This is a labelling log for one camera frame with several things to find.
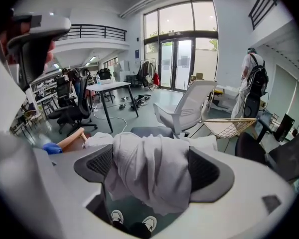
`plastic bottle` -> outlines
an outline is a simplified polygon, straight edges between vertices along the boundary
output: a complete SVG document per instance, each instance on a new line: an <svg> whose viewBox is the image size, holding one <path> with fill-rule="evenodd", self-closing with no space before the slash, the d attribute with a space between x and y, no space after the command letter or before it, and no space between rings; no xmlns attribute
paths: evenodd
<svg viewBox="0 0 299 239"><path fill-rule="evenodd" d="M100 76L98 74L96 75L96 83L98 85L101 85L101 78L100 78Z"/></svg>

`white office chair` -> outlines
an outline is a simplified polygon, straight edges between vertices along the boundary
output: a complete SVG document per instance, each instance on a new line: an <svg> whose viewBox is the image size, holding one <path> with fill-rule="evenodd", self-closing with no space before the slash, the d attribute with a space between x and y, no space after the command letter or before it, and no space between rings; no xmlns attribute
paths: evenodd
<svg viewBox="0 0 299 239"><path fill-rule="evenodd" d="M217 85L214 81L196 80L179 101L177 107L163 107L154 103L158 122L171 128L177 136L202 121L201 108L209 93Z"/></svg>

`person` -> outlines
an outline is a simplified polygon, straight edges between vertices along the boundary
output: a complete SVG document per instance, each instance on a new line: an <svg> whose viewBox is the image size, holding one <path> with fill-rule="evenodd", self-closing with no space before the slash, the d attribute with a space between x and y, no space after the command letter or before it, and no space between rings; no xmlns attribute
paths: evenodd
<svg viewBox="0 0 299 239"><path fill-rule="evenodd" d="M239 94L237 98L237 102L233 108L233 111L231 113L231 118L242 118L243 117L243 110L244 110L244 104L246 96L249 94L249 88L248 88L248 78L253 70L254 67L257 66L254 58L257 60L258 65L263 65L264 60L261 56L259 56L254 48L249 48L247 50L247 55L244 58L243 65L242 65L242 83L240 85Z"/></svg>
<svg viewBox="0 0 299 239"><path fill-rule="evenodd" d="M67 75L69 77L69 82L70 82L70 92L72 88L72 84L75 89L76 96L79 97L80 95L80 88L81 88L81 80L80 77L76 75L76 73L73 70L68 70L66 68L62 69L62 74Z"/></svg>
<svg viewBox="0 0 299 239"><path fill-rule="evenodd" d="M136 222L128 229L124 226L124 217L121 211L114 210L111 213L111 219L113 226L122 232L128 233L132 236L142 239L148 239L151 237L152 232L156 228L157 220L153 216L146 217L142 222Z"/></svg>

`backpack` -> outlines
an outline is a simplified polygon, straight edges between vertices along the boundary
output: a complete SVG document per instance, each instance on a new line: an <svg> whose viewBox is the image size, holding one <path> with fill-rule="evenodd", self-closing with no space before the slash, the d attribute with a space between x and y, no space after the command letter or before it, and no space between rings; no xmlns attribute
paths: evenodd
<svg viewBox="0 0 299 239"><path fill-rule="evenodd" d="M77 68L74 68L72 69L72 72L74 73L75 80L79 81L81 79L79 70Z"/></svg>
<svg viewBox="0 0 299 239"><path fill-rule="evenodd" d="M263 65L259 65L257 59L253 54L250 54L256 63L256 66L252 69L247 86L250 88L250 93L262 97L266 93L267 84L269 78L267 76L267 71L265 69L265 61Z"/></svg>

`hand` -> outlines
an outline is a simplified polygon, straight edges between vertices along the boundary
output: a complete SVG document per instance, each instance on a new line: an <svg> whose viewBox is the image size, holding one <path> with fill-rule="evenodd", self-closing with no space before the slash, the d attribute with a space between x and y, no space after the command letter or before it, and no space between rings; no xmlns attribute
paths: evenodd
<svg viewBox="0 0 299 239"><path fill-rule="evenodd" d="M17 33L20 33L20 34L25 34L25 33L28 33L30 31L30 23L29 22L22 22L21 24L13 24L12 23L12 24L9 24L8 27L9 27L9 29L4 30L0 33L0 42L1 42L2 50L5 54L5 56L8 56L7 57L8 64L11 65L11 64L16 64L16 61L14 60L12 55L8 54L6 45L10 41L10 39L12 39L13 37L18 36L18 34L15 34L15 35L12 34L12 36L8 39L8 34L7 34L8 30L13 31L13 32L17 32ZM51 41L49 49L48 49L48 53L46 55L45 63L48 63L48 62L52 61L53 54L50 51L53 50L54 48L55 48L55 42Z"/></svg>

